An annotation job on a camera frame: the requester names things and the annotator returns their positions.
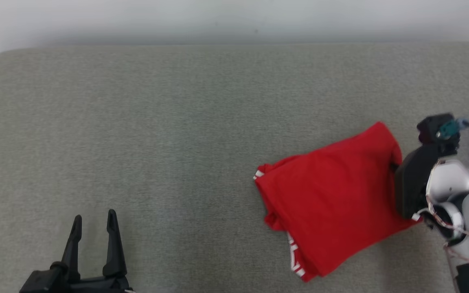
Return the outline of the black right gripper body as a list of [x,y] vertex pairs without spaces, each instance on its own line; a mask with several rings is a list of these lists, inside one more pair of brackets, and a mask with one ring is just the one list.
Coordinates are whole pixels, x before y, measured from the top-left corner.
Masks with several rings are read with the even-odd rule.
[[394,175],[396,210],[404,219],[425,206],[430,173],[442,157],[457,155],[457,143],[423,144],[410,152]]

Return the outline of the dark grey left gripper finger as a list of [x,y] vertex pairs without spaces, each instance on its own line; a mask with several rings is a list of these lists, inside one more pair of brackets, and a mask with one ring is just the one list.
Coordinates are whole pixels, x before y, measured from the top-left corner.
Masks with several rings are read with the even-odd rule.
[[78,271],[78,248],[82,237],[82,216],[77,215],[73,221],[70,235],[63,253],[62,262],[67,267],[65,273],[68,282],[76,282],[80,280]]
[[106,278],[122,278],[128,271],[118,219],[116,211],[113,209],[108,211],[106,230],[108,232],[108,247],[106,264],[103,266],[103,276]]

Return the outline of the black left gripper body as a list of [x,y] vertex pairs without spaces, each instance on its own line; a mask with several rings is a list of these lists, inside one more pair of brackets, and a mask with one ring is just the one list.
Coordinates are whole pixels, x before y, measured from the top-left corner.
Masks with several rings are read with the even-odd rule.
[[68,286],[70,293],[134,293],[125,276],[81,279]]

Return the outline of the red jersey with white trim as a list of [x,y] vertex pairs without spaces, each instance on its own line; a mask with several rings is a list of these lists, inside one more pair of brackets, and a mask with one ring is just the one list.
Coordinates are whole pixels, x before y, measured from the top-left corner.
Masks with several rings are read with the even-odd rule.
[[363,249],[415,225],[396,210],[398,142],[383,122],[323,148],[260,165],[253,180],[272,230],[288,236],[304,282],[331,274]]

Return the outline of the grey fabric sofa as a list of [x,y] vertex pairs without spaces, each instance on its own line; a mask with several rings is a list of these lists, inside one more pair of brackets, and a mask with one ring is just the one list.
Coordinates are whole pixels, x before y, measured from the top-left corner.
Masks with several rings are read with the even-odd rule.
[[382,121],[469,119],[469,43],[89,46],[0,53],[0,293],[61,259],[102,274],[108,210],[128,280],[156,293],[452,293],[423,225],[302,282],[264,223],[258,165]]

